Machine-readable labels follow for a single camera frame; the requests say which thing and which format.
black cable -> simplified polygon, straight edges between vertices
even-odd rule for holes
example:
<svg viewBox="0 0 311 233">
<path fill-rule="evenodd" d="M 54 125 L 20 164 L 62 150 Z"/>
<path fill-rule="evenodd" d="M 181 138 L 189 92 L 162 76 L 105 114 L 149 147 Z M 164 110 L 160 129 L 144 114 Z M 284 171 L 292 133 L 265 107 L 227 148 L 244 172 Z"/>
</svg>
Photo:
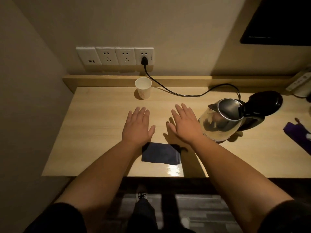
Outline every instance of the black cable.
<svg viewBox="0 0 311 233">
<path fill-rule="evenodd" d="M 145 56 L 142 58 L 142 65 L 144 66 L 144 69 L 145 69 L 145 72 L 146 72 L 147 76 L 148 76 L 151 80 L 155 81 L 155 82 L 158 83 L 161 87 L 163 87 L 165 90 L 167 90 L 168 92 L 170 92 L 170 93 L 172 93 L 172 94 L 174 94 L 174 95 L 181 96 L 181 97 L 200 97 L 200 96 L 205 95 L 206 93 L 208 93 L 209 91 L 211 91 L 211 90 L 213 90 L 213 89 L 215 89 L 215 88 L 217 88 L 217 87 L 220 87 L 220 86 L 232 86 L 232 87 L 234 87 L 234 88 L 237 90 L 237 94 L 238 94 L 239 100 L 241 100 L 241 94 L 240 94 L 239 89 L 238 89 L 236 86 L 234 86 L 234 85 L 232 85 L 232 84 L 229 84 L 229 83 L 223 83 L 223 84 L 216 85 L 216 86 L 212 87 L 211 89 L 208 89 L 206 92 L 204 92 L 203 94 L 200 94 L 200 95 L 183 95 L 183 94 L 178 94 L 178 93 L 176 93 L 176 92 L 173 92 L 173 91 L 167 89 L 165 86 L 163 86 L 163 85 L 162 85 L 161 83 L 159 83 L 157 80 L 153 79 L 153 78 L 148 74 L 147 69 L 146 69 L 146 66 L 148 65 L 148 59 L 147 59 L 147 57 L 145 57 Z"/>
</svg>

beige wall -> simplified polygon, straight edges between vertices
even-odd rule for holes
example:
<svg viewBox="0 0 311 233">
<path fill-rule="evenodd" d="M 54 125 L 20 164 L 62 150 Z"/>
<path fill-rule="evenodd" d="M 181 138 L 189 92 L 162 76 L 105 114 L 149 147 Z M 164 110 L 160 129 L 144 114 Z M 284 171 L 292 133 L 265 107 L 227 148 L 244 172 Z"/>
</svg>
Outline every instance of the beige wall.
<svg viewBox="0 0 311 233">
<path fill-rule="evenodd" d="M 295 74 L 311 62 L 310 47 L 239 43 L 260 0 L 14 2 L 72 74 L 85 74 L 76 46 L 153 46 L 153 75 Z"/>
<path fill-rule="evenodd" d="M 22 232 L 66 184 L 40 177 L 72 98 L 66 73 L 12 0 L 0 0 L 0 232 Z"/>
</svg>

kettle lid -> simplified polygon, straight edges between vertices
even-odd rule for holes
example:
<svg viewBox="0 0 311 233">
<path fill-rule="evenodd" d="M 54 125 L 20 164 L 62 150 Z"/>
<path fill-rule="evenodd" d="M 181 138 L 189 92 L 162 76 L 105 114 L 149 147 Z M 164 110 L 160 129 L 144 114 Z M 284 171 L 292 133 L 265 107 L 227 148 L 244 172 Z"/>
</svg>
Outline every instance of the kettle lid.
<svg viewBox="0 0 311 233">
<path fill-rule="evenodd" d="M 282 103 L 283 97 L 276 91 L 257 92 L 239 107 L 239 113 L 243 117 L 264 117 L 278 111 Z"/>
</svg>

folded cloth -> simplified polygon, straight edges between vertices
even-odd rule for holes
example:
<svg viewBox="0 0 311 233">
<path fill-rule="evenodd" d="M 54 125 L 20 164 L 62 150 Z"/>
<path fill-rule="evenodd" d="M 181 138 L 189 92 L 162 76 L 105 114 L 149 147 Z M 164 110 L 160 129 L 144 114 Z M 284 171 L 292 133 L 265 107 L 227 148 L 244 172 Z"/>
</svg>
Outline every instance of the folded cloth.
<svg viewBox="0 0 311 233">
<path fill-rule="evenodd" d="M 292 138 L 298 145 L 311 155 L 310 132 L 295 118 L 298 124 L 287 123 L 283 128 L 286 135 Z"/>
<path fill-rule="evenodd" d="M 181 150 L 179 145 L 148 142 L 142 147 L 142 162 L 180 164 Z"/>
</svg>

black plug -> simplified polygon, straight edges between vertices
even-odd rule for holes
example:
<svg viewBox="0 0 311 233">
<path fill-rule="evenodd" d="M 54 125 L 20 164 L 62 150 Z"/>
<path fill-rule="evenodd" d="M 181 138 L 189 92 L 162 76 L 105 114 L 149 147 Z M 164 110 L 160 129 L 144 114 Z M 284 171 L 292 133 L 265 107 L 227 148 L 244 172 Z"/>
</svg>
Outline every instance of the black plug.
<svg viewBox="0 0 311 233">
<path fill-rule="evenodd" d="M 148 65 L 148 59 L 147 59 L 147 57 L 143 57 L 142 58 L 142 65 L 144 66 L 144 67 L 146 67 L 146 65 Z"/>
</svg>

